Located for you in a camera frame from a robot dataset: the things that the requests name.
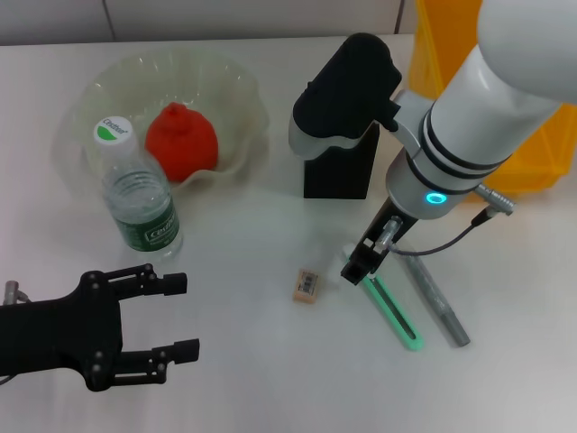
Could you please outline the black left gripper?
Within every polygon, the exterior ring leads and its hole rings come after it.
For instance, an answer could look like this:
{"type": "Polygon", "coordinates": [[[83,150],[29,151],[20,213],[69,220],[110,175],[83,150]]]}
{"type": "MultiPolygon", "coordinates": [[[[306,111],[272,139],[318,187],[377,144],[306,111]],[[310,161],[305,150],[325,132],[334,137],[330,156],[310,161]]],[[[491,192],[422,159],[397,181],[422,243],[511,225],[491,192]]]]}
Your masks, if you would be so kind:
{"type": "Polygon", "coordinates": [[[66,368],[81,374],[92,392],[113,385],[163,384],[170,363],[198,360],[199,340],[121,353],[119,299],[180,295],[187,287],[184,272],[160,277],[145,263],[109,275],[87,272],[59,299],[2,306],[1,375],[66,368]]]}

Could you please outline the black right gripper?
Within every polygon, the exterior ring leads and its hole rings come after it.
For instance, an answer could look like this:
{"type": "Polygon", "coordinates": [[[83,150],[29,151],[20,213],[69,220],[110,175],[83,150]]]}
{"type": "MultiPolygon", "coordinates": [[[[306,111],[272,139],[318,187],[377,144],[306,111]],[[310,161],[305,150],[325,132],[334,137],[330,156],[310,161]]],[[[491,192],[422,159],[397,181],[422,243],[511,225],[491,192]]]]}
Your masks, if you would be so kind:
{"type": "Polygon", "coordinates": [[[357,245],[343,248],[345,265],[341,276],[353,285],[375,273],[394,244],[417,222],[388,198],[370,222],[357,245]]]}

